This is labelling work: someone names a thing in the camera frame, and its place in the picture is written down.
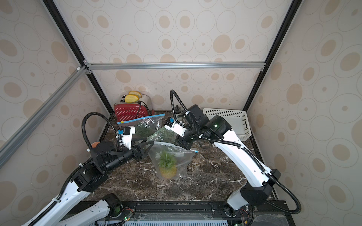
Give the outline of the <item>front yellow toast slice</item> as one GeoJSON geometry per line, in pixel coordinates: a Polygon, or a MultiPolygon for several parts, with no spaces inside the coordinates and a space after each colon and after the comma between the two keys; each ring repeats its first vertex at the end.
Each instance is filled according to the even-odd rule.
{"type": "Polygon", "coordinates": [[[129,94],[124,97],[125,103],[137,103],[139,101],[139,97],[137,95],[129,94]]]}

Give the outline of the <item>green-zip bag with pineapple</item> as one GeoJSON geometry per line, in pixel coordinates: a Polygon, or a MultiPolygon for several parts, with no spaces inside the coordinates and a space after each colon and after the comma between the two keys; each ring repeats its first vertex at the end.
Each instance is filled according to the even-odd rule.
{"type": "Polygon", "coordinates": [[[157,130],[154,134],[147,138],[147,141],[156,141],[173,144],[176,140],[177,134],[165,127],[157,130]]]}

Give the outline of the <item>yellow pineapple green crown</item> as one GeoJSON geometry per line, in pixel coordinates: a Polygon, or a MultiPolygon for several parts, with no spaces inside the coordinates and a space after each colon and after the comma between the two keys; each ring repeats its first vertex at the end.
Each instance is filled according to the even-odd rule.
{"type": "Polygon", "coordinates": [[[175,155],[168,151],[162,151],[160,153],[158,167],[164,179],[173,179],[177,174],[175,155]]]}

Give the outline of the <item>horizontal aluminium frame bar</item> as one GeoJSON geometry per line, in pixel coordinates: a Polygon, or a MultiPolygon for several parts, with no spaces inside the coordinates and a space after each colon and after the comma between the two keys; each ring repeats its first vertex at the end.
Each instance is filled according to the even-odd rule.
{"type": "Polygon", "coordinates": [[[264,68],[265,62],[89,63],[91,70],[264,68]]]}

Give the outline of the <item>yellow toast slice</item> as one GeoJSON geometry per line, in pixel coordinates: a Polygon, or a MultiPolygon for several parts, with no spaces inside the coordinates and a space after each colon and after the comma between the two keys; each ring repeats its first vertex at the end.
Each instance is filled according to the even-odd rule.
{"type": "Polygon", "coordinates": [[[138,91],[132,90],[132,91],[129,91],[128,94],[129,94],[129,95],[137,96],[138,98],[142,98],[142,94],[141,94],[140,92],[138,92],[138,91]]]}
{"type": "Polygon", "coordinates": [[[129,94],[124,97],[125,103],[137,103],[139,101],[139,97],[137,95],[129,94]]]}

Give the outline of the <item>left black frame post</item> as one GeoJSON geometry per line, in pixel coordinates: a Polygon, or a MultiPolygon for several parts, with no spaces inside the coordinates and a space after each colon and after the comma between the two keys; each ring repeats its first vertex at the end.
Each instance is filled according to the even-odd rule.
{"type": "Polygon", "coordinates": [[[65,41],[69,45],[69,47],[71,49],[71,52],[73,53],[73,55],[77,59],[80,66],[85,66],[86,67],[86,69],[87,69],[86,74],[87,74],[88,80],[90,81],[92,87],[94,88],[94,90],[96,91],[98,97],[102,101],[104,107],[106,108],[106,110],[108,111],[108,113],[110,115],[113,115],[114,114],[113,107],[111,106],[110,102],[108,101],[108,98],[106,97],[105,93],[103,92],[103,89],[101,88],[101,86],[100,86],[98,80],[96,79],[95,75],[93,74],[91,69],[88,68],[88,66],[86,64],[87,61],[86,61],[86,59],[85,59],[85,57],[83,55],[83,52],[79,48],[78,43],[74,39],[74,36],[71,34],[71,31],[69,30],[68,25],[66,24],[65,20],[61,16],[55,2],[54,1],[43,0],[42,3],[45,5],[45,7],[48,10],[50,16],[54,20],[55,24],[57,25],[57,27],[60,30],[62,36],[64,37],[65,41]]]}

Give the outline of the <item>red toaster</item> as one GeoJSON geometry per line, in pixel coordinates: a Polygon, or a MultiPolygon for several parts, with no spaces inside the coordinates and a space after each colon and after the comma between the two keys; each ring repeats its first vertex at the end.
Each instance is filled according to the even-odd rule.
{"type": "Polygon", "coordinates": [[[117,122],[130,121],[150,116],[146,106],[137,103],[119,103],[114,105],[117,122]]]}

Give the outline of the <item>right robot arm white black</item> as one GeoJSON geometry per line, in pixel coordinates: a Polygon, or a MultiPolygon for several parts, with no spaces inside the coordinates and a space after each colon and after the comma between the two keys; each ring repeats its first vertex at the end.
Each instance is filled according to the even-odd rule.
{"type": "Polygon", "coordinates": [[[261,163],[223,117],[215,115],[209,119],[197,105],[184,111],[183,116],[189,126],[174,118],[167,119],[165,125],[168,130],[177,134],[178,142],[183,148],[189,150],[195,141],[207,140],[222,150],[247,179],[244,186],[228,196],[226,210],[236,211],[249,204],[259,206],[265,203],[280,173],[261,163]]]}

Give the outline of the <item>clear zip-top bag blue slider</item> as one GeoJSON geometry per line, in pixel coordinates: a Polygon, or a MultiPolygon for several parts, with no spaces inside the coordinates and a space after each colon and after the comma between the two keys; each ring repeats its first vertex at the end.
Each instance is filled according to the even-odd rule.
{"type": "Polygon", "coordinates": [[[162,180],[179,180],[188,176],[187,166],[191,163],[197,150],[186,150],[171,143],[155,141],[148,152],[162,180]]]}

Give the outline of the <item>blue-zip bag with pineapple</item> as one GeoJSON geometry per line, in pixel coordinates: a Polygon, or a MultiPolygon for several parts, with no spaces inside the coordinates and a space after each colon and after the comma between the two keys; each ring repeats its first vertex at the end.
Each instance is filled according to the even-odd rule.
{"type": "Polygon", "coordinates": [[[146,138],[161,128],[164,116],[165,114],[145,116],[129,121],[120,121],[117,124],[119,127],[133,126],[135,128],[133,138],[146,138]]]}

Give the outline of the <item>small bottle black cap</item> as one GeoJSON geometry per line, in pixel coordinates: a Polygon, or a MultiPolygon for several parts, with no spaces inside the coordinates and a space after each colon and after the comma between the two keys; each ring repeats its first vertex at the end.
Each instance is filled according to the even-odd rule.
{"type": "Polygon", "coordinates": [[[179,107],[179,105],[177,105],[177,106],[174,107],[174,112],[175,112],[176,114],[180,114],[180,113],[182,112],[182,109],[179,107]]]}

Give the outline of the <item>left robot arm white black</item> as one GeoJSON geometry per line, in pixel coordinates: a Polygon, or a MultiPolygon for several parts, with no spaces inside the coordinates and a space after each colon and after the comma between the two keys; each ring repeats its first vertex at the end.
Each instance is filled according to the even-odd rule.
{"type": "Polygon", "coordinates": [[[117,150],[111,141],[98,143],[90,149],[89,160],[69,175],[59,194],[25,225],[82,226],[107,217],[111,212],[119,215],[122,202],[116,195],[107,195],[75,216],[64,218],[78,203],[108,180],[112,171],[132,159],[142,160],[153,145],[153,141],[137,139],[117,150]]]}

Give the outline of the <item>black frame post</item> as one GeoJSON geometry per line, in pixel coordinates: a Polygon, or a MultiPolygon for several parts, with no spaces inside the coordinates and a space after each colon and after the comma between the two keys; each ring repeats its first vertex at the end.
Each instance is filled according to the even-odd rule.
{"type": "Polygon", "coordinates": [[[291,5],[286,13],[286,16],[285,16],[284,20],[282,21],[281,27],[272,43],[271,49],[265,59],[265,66],[257,76],[257,79],[252,87],[250,95],[244,105],[243,111],[247,112],[249,110],[249,108],[266,76],[266,73],[268,72],[269,68],[271,67],[271,64],[278,52],[278,49],[280,48],[288,30],[289,30],[289,27],[291,26],[293,19],[295,18],[295,15],[297,14],[301,4],[302,4],[302,0],[293,0],[291,2],[291,5]]]}
{"type": "Polygon", "coordinates": [[[68,25],[66,24],[65,20],[61,16],[55,2],[54,1],[43,0],[42,3],[45,5],[45,7],[48,10],[50,16],[54,20],[55,24],[57,25],[57,27],[60,30],[62,36],[64,37],[65,41],[69,45],[69,47],[71,49],[71,52],[73,53],[73,55],[77,59],[80,66],[85,66],[86,67],[86,69],[87,69],[86,74],[87,74],[88,80],[90,81],[92,87],[94,88],[94,90],[96,91],[98,97],[102,101],[104,107],[106,108],[106,110],[108,111],[108,113],[110,115],[113,115],[114,114],[113,107],[111,106],[110,102],[108,101],[108,98],[106,97],[105,93],[103,92],[103,89],[101,88],[101,86],[100,86],[98,80],[96,79],[95,75],[93,74],[91,69],[88,68],[88,66],[86,64],[87,61],[86,61],[86,59],[85,59],[85,57],[83,55],[83,52],[79,48],[78,43],[74,39],[74,36],[71,34],[71,31],[69,30],[68,25]]]}

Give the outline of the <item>right black frame post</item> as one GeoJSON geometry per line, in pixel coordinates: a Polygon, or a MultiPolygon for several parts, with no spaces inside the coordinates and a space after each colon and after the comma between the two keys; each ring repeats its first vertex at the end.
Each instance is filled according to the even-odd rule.
{"type": "Polygon", "coordinates": [[[302,4],[302,0],[293,0],[291,2],[291,5],[286,13],[286,16],[285,16],[284,20],[282,21],[281,27],[272,43],[271,49],[265,59],[265,66],[257,76],[257,79],[252,87],[250,95],[244,105],[243,111],[247,112],[249,110],[249,108],[266,76],[266,73],[268,72],[269,68],[271,67],[271,64],[278,52],[278,49],[280,48],[288,30],[289,30],[289,27],[291,26],[293,19],[295,18],[295,15],[297,14],[301,4],[302,4]]]}

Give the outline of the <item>rear yellow toast slice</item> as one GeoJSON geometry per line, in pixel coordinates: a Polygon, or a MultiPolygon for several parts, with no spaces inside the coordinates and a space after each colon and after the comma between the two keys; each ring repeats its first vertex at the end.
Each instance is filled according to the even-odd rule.
{"type": "Polygon", "coordinates": [[[132,90],[132,91],[129,91],[128,94],[129,94],[129,95],[137,96],[138,98],[142,98],[142,94],[141,94],[140,92],[138,92],[138,91],[132,90]]]}

